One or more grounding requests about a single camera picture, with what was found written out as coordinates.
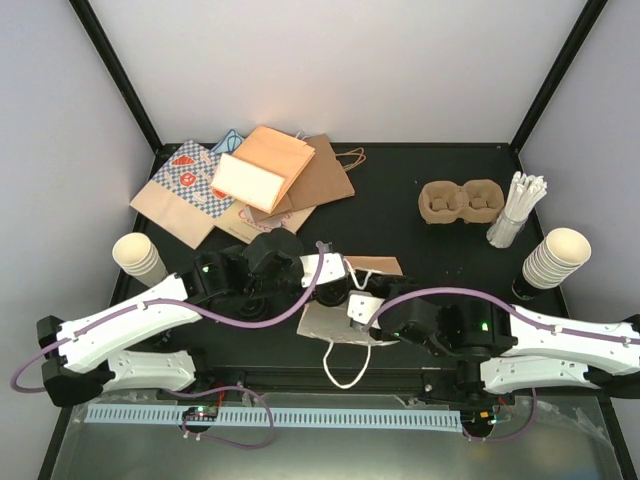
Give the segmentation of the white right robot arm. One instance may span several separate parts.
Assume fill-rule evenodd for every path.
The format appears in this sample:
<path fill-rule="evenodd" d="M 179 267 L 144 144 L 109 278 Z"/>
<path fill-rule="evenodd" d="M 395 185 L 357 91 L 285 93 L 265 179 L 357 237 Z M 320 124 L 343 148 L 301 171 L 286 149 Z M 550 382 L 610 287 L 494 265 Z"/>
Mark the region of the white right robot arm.
<path fill-rule="evenodd" d="M 619 399 L 639 397 L 639 318 L 597 323 L 549 316 L 478 290 L 425 288 L 382 300 L 364 329 L 419 345 L 472 368 L 457 396 L 572 386 Z"/>

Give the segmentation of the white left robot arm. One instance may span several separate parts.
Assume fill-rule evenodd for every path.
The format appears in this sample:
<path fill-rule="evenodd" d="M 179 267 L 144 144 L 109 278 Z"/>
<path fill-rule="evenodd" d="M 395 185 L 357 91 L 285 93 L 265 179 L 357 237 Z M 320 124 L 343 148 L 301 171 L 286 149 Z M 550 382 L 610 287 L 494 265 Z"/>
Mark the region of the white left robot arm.
<path fill-rule="evenodd" d="M 72 407 L 112 390 L 159 388 L 193 399 L 214 388 L 213 372 L 194 348 L 135 352 L 133 346 L 203 318 L 242 329 L 275 326 L 307 303 L 338 307 L 357 290 L 385 296 L 408 277 L 356 269 L 323 245 L 306 255 L 300 240 L 277 228 L 246 246 L 200 254 L 187 269 L 102 313 L 36 324 L 45 361 L 44 390 L 58 407 Z"/>

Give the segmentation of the orange kraft paper bag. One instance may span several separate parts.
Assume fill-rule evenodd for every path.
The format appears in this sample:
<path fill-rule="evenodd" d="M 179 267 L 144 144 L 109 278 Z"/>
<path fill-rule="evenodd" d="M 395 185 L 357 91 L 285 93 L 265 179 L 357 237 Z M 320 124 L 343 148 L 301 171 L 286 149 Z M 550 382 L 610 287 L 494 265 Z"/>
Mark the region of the orange kraft paper bag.
<path fill-rule="evenodd" d="M 298 323 L 296 333 L 299 336 L 322 340 L 327 343 L 327 350 L 322 358 L 323 370 L 329 381 L 339 389 L 348 390 L 354 387 L 364 376 L 375 347 L 388 347 L 398 340 L 380 340 L 373 337 L 377 330 L 371 328 L 367 333 L 360 330 L 371 315 L 381 306 L 381 300 L 373 300 L 373 293 L 366 293 L 366 287 L 374 284 L 375 274 L 401 276 L 400 264 L 395 257 L 347 256 L 344 258 L 348 276 L 346 299 L 337 306 L 322 305 L 319 300 L 308 304 Z M 364 364 L 350 383 L 340 383 L 331 373 L 328 359 L 336 345 L 355 345 L 366 349 Z"/>

